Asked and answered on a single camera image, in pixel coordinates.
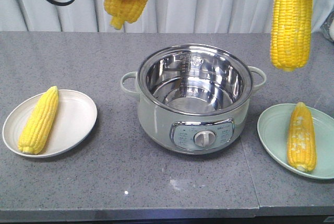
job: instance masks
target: control knob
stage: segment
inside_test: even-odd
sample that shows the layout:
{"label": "control knob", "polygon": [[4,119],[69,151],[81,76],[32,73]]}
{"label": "control knob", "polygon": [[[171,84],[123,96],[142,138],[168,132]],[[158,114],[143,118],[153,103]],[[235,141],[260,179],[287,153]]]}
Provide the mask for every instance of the control knob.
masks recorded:
{"label": "control knob", "polygon": [[197,146],[208,147],[214,143],[216,135],[211,130],[200,131],[194,136],[194,142]]}

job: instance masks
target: pot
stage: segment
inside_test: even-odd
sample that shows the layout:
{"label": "pot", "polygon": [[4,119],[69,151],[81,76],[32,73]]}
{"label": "pot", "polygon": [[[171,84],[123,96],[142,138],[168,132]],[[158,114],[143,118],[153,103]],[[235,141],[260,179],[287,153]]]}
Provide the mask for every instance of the pot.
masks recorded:
{"label": "pot", "polygon": [[[262,81],[254,85],[252,73]],[[124,82],[135,79],[134,90]],[[259,68],[204,44],[171,46],[151,54],[121,78],[138,103],[145,132],[159,145],[189,155],[209,154],[241,134],[249,98],[266,83]]]}

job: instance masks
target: pot handle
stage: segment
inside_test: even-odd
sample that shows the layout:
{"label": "pot handle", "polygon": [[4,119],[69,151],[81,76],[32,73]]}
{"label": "pot handle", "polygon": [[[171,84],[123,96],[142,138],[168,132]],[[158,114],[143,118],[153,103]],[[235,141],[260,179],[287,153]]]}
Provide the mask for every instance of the pot handle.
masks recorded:
{"label": "pot handle", "polygon": [[127,79],[130,79],[130,78],[135,78],[135,85],[137,85],[137,72],[130,72],[130,73],[127,73],[127,74],[123,75],[123,77],[121,78],[121,89],[127,95],[130,95],[130,96],[134,97],[137,101],[139,101],[139,99],[140,99],[140,93],[139,92],[132,91],[132,90],[129,90],[129,89],[124,87],[124,82]]}
{"label": "pot handle", "polygon": [[249,66],[248,68],[251,72],[258,74],[263,79],[263,81],[260,84],[253,85],[252,94],[255,94],[260,88],[262,88],[265,85],[267,81],[267,75],[260,68],[253,67],[253,66]]}

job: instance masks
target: control panel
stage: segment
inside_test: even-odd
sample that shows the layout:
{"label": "control panel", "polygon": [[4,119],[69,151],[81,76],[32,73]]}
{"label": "control panel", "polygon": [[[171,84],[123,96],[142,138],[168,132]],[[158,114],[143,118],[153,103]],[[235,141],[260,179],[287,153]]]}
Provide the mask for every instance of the control panel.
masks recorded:
{"label": "control panel", "polygon": [[233,133],[232,118],[215,122],[179,121],[171,127],[171,140],[187,150],[204,150],[225,145]]}

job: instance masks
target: pot rim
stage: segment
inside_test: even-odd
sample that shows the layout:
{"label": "pot rim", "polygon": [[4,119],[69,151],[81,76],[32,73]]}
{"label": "pot rim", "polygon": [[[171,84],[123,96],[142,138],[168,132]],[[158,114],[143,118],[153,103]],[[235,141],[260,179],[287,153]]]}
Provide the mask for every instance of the pot rim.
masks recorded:
{"label": "pot rim", "polygon": [[[221,108],[212,112],[205,112],[205,113],[194,113],[194,112],[186,112],[182,111],[173,107],[170,107],[159,100],[157,100],[152,93],[149,91],[147,85],[146,85],[146,74],[149,68],[152,64],[156,63],[157,61],[165,58],[167,55],[172,54],[174,52],[179,52],[181,50],[189,50],[190,48],[199,48],[202,51],[205,50],[207,52],[214,53],[216,57],[224,57],[227,60],[229,60],[232,64],[232,66],[235,68],[235,65],[237,65],[239,68],[243,69],[243,72],[245,73],[244,76],[242,76],[242,80],[245,84],[244,90],[242,91],[241,97],[236,100],[234,103],[229,105],[228,107]],[[137,84],[139,86],[140,91],[142,94],[147,97],[148,100],[152,101],[157,106],[164,108],[168,111],[171,111],[173,113],[181,114],[181,115],[191,115],[191,116],[214,116],[219,115],[227,112],[231,112],[239,107],[241,107],[251,96],[252,89],[253,89],[253,77],[251,74],[250,69],[247,65],[245,65],[240,59],[238,59],[236,56],[231,54],[228,51],[225,51],[223,49],[217,48],[215,46],[207,45],[207,44],[197,44],[197,43],[189,43],[189,44],[180,44],[180,45],[173,45],[167,48],[163,48],[161,50],[158,50],[151,55],[149,55],[140,65],[137,75]]]}

